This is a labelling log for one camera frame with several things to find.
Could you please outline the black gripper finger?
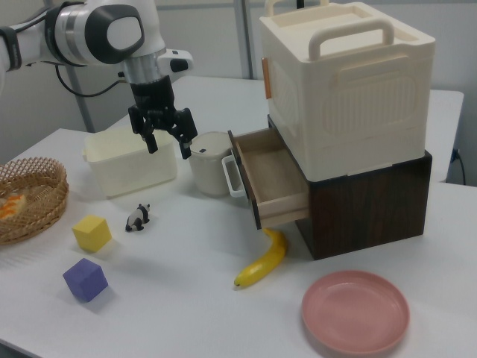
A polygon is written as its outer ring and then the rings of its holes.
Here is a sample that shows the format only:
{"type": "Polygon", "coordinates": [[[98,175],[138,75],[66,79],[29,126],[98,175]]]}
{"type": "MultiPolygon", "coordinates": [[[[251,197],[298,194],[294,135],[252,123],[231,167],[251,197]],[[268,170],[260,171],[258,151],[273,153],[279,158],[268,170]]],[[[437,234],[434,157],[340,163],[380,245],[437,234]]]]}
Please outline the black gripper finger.
{"type": "Polygon", "coordinates": [[[198,132],[189,108],[172,111],[168,132],[178,141],[182,158],[184,160],[190,158],[192,155],[190,146],[198,132]]]}
{"type": "Polygon", "coordinates": [[[132,131],[141,136],[142,140],[146,143],[150,154],[156,152],[158,147],[154,137],[154,126],[152,121],[148,117],[144,117],[141,110],[136,105],[128,108],[128,115],[132,131]]]}

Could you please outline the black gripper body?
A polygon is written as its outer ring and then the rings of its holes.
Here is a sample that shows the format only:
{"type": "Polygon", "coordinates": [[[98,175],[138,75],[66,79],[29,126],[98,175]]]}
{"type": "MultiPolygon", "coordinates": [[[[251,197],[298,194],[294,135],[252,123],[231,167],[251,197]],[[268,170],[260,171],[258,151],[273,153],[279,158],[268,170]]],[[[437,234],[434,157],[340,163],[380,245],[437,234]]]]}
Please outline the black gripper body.
{"type": "Polygon", "coordinates": [[[178,133],[169,75],[148,84],[131,84],[130,87],[135,104],[129,107],[129,117],[135,134],[149,134],[155,129],[178,133]]]}

